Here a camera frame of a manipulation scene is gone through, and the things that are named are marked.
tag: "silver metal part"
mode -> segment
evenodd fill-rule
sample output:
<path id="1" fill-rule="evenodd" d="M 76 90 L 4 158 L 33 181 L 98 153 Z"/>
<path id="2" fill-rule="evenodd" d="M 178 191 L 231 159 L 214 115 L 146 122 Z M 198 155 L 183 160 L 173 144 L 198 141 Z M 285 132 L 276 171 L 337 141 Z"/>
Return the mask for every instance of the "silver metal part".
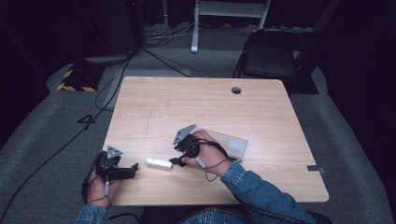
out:
<path id="1" fill-rule="evenodd" d="M 114 147 L 107 146 L 107 158 L 108 159 L 113 159 L 113 158 L 118 157 L 122 154 L 123 154 L 122 151 L 120 151 Z"/>
<path id="2" fill-rule="evenodd" d="M 197 124 L 193 123 L 192 125 L 185 127 L 183 129 L 178 130 L 173 145 L 181 142 L 189 133 L 197 126 Z"/>

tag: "wire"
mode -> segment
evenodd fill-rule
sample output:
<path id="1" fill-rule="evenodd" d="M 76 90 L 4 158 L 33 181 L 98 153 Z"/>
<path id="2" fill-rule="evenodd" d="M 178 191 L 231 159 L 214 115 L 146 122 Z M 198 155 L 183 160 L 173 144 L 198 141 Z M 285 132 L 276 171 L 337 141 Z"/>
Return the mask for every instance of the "wire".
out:
<path id="1" fill-rule="evenodd" d="M 101 201 L 102 199 L 107 199 L 110 202 L 110 205 L 106 208 L 106 210 L 108 210 L 111 207 L 111 205 L 113 205 L 113 202 L 110 201 L 110 199 L 107 197 L 107 195 L 103 196 L 102 198 L 92 200 L 88 203 L 98 202 L 98 201 Z"/>
<path id="2" fill-rule="evenodd" d="M 136 219 L 137 223 L 140 223 L 140 219 L 137 217 L 137 215 L 132 214 L 132 213 L 121 213 L 121 214 L 118 214 L 118 215 L 110 217 L 108 220 L 111 220 L 111 219 L 114 219 L 114 218 L 117 218 L 117 217 L 128 217 L 128 216 L 129 217 L 134 217 Z"/>
<path id="3" fill-rule="evenodd" d="M 195 24 L 195 22 L 191 23 L 190 25 L 188 25 L 188 26 L 185 27 L 185 28 L 181 28 L 182 31 L 179 32 L 179 33 L 176 32 L 176 29 L 174 29 L 172 33 L 167 34 L 166 32 L 169 31 L 169 29 L 167 29 L 167 30 L 166 30 L 165 32 L 163 32 L 161 35 L 154 35 L 154 36 L 150 36 L 150 37 L 147 37 L 147 36 L 146 36 L 146 39 L 147 39 L 147 40 L 155 40 L 155 39 L 158 39 L 158 42 L 157 42 L 156 44 L 147 43 L 147 44 L 145 45 L 145 47 L 147 47 L 147 48 L 163 47 L 163 46 L 167 45 L 168 43 L 170 43 L 170 42 L 173 41 L 173 40 L 179 40 L 179 39 L 184 38 L 184 37 L 187 36 L 187 35 L 192 35 L 193 33 L 190 33 L 190 31 L 193 29 L 192 26 L 193 26 L 194 24 Z"/>
<path id="4" fill-rule="evenodd" d="M 250 210 L 252 210 L 252 211 L 254 211 L 254 212 L 258 213 L 258 214 L 261 214 L 261 215 L 263 215 L 263 216 L 271 217 L 271 218 L 277 219 L 277 220 L 287 221 L 287 222 L 289 222 L 289 223 L 304 224 L 304 222 L 302 222 L 302 221 L 300 221 L 300 220 L 297 220 L 297 219 L 294 219 L 294 218 L 291 218 L 291 217 L 286 217 L 286 216 L 282 216 L 282 215 L 279 215 L 279 214 L 275 214 L 275 213 L 270 213 L 270 212 L 263 211 L 263 210 L 261 210 L 261 209 L 255 207 L 255 206 L 253 206 L 253 205 L 250 205 L 250 204 L 248 204 L 248 203 L 245 203 L 245 202 L 242 201 L 240 198 L 236 197 L 236 195 L 233 194 L 233 196 L 234 196 L 235 199 L 236 199 L 239 203 L 241 203 L 243 206 L 245 206 L 246 208 L 248 208 L 248 209 L 250 209 Z"/>
<path id="5" fill-rule="evenodd" d="M 95 164 L 96 164 L 96 161 L 99 159 L 99 157 L 101 157 L 103 154 L 102 154 L 102 152 L 101 153 L 98 153 L 97 155 L 96 155 L 96 157 L 95 157 L 95 160 L 92 162 L 92 164 L 91 164 L 91 168 L 90 168 L 90 171 L 87 173 L 87 175 L 85 176 L 85 180 L 87 180 L 87 182 L 88 182 L 88 180 L 90 179 L 90 176 L 91 176 L 91 173 L 92 173 L 92 171 L 93 171 L 93 167 L 95 166 Z"/>
<path id="6" fill-rule="evenodd" d="M 126 65 L 131 61 L 133 57 L 129 58 L 128 62 L 124 65 L 123 70 L 122 70 L 122 75 L 125 72 Z M 114 98 L 116 95 L 116 92 L 111 96 L 110 100 L 106 103 L 104 108 L 108 106 L 108 104 L 111 102 L 111 100 Z M 60 152 L 62 152 L 66 147 L 68 147 L 76 138 L 78 138 L 86 128 L 88 128 L 94 121 L 99 117 L 99 115 L 102 114 L 102 112 L 105 111 L 103 108 L 93 117 L 93 119 L 89 120 L 87 124 L 76 134 L 74 135 L 66 144 L 64 144 L 61 148 L 59 148 L 55 153 L 53 153 L 48 159 L 46 159 L 40 166 L 38 166 L 23 182 L 22 184 L 18 187 L 18 189 L 14 192 L 14 194 L 11 196 L 11 199 L 8 201 L 6 208 L 3 211 L 2 216 L 0 217 L 0 224 L 3 223 L 4 218 L 6 217 L 6 213 L 11 206 L 12 202 L 14 199 L 17 197 L 18 193 L 22 190 L 22 188 L 26 185 L 26 183 L 35 175 L 37 174 L 38 171 L 40 171 L 50 160 L 52 160 L 55 156 L 57 156 Z"/>
<path id="7" fill-rule="evenodd" d="M 210 169 L 212 169 L 212 168 L 215 168 L 215 167 L 219 166 L 220 164 L 224 163 L 225 161 L 229 161 L 229 159 L 225 159 L 224 161 L 221 161 L 221 162 L 219 162 L 219 163 L 216 164 L 216 165 L 209 166 L 209 167 L 205 167 L 204 170 L 205 170 L 205 177 L 206 177 L 206 180 L 207 180 L 207 181 L 212 182 L 212 181 L 214 181 L 216 178 L 218 178 L 218 175 L 216 175 L 213 179 L 209 179 L 209 178 L 207 177 L 207 171 L 210 170 Z"/>
<path id="8" fill-rule="evenodd" d="M 117 77 L 119 76 L 119 72 L 120 72 L 120 69 L 122 68 L 122 66 L 123 66 L 123 64 L 119 67 L 119 69 L 117 69 L 117 74 L 113 77 L 113 79 L 111 79 L 111 80 L 99 91 L 99 93 L 96 95 L 96 97 L 95 97 L 95 106 L 96 106 L 97 108 L 99 108 L 99 109 L 104 109 L 105 111 L 114 111 L 114 110 L 112 110 L 112 109 L 106 109 L 105 107 L 99 106 L 99 105 L 97 104 L 97 100 L 98 100 L 98 98 L 99 98 L 99 95 L 103 92 L 103 90 L 105 90 L 114 80 L 117 79 Z"/>
<path id="9" fill-rule="evenodd" d="M 103 175 L 104 173 L 101 173 L 99 175 L 96 175 L 96 177 L 94 177 L 90 182 L 88 182 L 88 185 L 90 185 L 95 179 L 99 178 L 101 175 Z"/>
<path id="10" fill-rule="evenodd" d="M 185 65 L 185 64 L 178 63 L 178 62 L 176 62 L 176 61 L 174 61 L 174 60 L 171 60 L 171 59 L 165 58 L 165 57 L 163 57 L 162 55 L 159 55 L 159 54 L 155 54 L 155 55 L 156 55 L 157 57 L 160 57 L 160 58 L 163 58 L 163 59 L 165 59 L 166 61 L 169 61 L 169 62 L 172 62 L 172 63 L 176 63 L 176 64 L 178 64 L 178 65 L 181 65 L 181 66 L 184 66 L 184 67 L 186 67 L 186 68 L 190 68 L 191 70 L 193 70 L 193 71 L 195 71 L 195 72 L 199 72 L 199 73 L 202 73 L 202 74 L 208 75 L 208 76 L 210 76 L 210 77 L 216 77 L 216 76 L 213 76 L 213 75 L 211 75 L 211 74 L 208 74 L 208 73 L 206 73 L 206 72 L 200 71 L 200 70 L 198 70 L 198 69 L 195 69 L 195 68 L 189 67 L 189 66 L 187 66 L 187 65 Z"/>
<path id="11" fill-rule="evenodd" d="M 180 72 L 178 69 L 176 69 L 174 66 L 170 65 L 169 63 L 164 62 L 162 59 L 160 59 L 159 57 L 157 57 L 155 54 L 151 53 L 150 51 L 148 51 L 147 49 L 145 49 L 144 47 L 141 47 L 142 50 L 144 50 L 145 52 L 147 52 L 149 55 L 153 56 L 154 58 L 158 59 L 160 62 L 166 64 L 167 66 L 169 66 L 170 68 L 172 68 L 173 70 L 177 71 L 178 73 L 180 73 L 181 75 L 185 76 L 185 77 L 191 77 L 187 74 L 184 74 L 182 72 Z"/>
<path id="12" fill-rule="evenodd" d="M 107 61 L 99 61 L 99 60 L 95 60 L 95 58 L 100 58 L 100 57 L 119 57 L 118 59 L 114 59 L 114 60 L 107 60 Z M 104 67 L 109 67 L 112 65 L 117 65 L 120 63 L 125 63 L 128 61 L 129 57 L 131 57 L 130 54 L 126 54 L 126 55 L 104 55 L 104 56 L 98 56 L 98 57 L 90 57 L 90 58 L 85 58 L 85 60 L 94 65 L 94 66 L 104 66 Z"/>

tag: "person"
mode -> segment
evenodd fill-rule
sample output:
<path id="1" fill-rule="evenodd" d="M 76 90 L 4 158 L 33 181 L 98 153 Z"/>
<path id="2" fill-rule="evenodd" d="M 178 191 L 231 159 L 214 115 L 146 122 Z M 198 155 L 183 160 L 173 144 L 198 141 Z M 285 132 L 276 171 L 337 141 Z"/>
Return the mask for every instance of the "person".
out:
<path id="1" fill-rule="evenodd" d="M 207 132 L 193 133 L 197 139 L 216 142 Z M 195 158 L 183 158 L 189 166 L 201 168 L 218 175 L 224 185 L 246 209 L 224 210 L 207 207 L 182 218 L 178 223 L 316 223 L 304 209 L 288 194 L 273 184 L 263 180 L 252 171 L 246 171 L 238 162 L 230 162 L 215 147 L 200 145 Z M 102 178 L 95 178 L 92 172 L 88 189 L 87 204 L 82 208 L 76 223 L 102 224 L 108 220 L 107 208 L 122 181 L 114 181 L 105 196 L 105 184 Z"/>

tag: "dark background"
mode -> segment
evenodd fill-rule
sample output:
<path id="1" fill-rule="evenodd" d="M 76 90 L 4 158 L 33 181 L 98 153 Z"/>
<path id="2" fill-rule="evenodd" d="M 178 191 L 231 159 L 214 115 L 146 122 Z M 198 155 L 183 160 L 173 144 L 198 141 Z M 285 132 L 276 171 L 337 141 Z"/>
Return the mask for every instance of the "dark background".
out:
<path id="1" fill-rule="evenodd" d="M 192 20 L 193 1 L 167 2 L 170 25 Z M 59 1 L 72 29 L 68 36 L 60 35 L 47 3 L 0 1 L 0 148 L 49 94 L 48 77 L 76 59 L 78 53 L 70 46 L 78 46 L 77 51 L 84 57 L 108 53 L 92 34 L 91 29 L 99 32 L 99 27 L 89 27 L 85 21 L 96 24 L 91 1 L 78 0 L 86 18 L 74 1 Z M 328 3 L 273 0 L 265 26 L 313 26 Z M 330 96 L 382 179 L 395 217 L 396 184 L 391 178 L 396 171 L 394 8 L 396 3 L 390 0 L 341 1 L 321 34 L 323 56 L 319 67 L 326 77 Z M 142 14 L 149 25 L 163 22 L 161 13 L 162 0 L 145 1 Z M 232 20 L 225 22 L 241 23 Z"/>

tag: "wooden table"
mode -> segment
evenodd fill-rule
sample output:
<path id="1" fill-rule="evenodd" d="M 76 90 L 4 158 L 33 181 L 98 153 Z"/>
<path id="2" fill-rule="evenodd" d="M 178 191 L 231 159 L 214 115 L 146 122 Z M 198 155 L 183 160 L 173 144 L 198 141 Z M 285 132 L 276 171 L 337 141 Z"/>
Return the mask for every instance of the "wooden table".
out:
<path id="1" fill-rule="evenodd" d="M 232 87 L 241 89 L 232 93 Z M 147 158 L 168 161 L 176 132 L 201 128 L 248 140 L 243 166 L 292 195 L 297 202 L 329 199 L 290 99 L 278 80 L 126 77 L 120 88 L 104 150 L 124 152 L 120 167 L 139 163 L 125 180 L 118 205 L 230 204 L 233 195 L 205 173 L 174 166 L 170 172 L 148 168 Z"/>

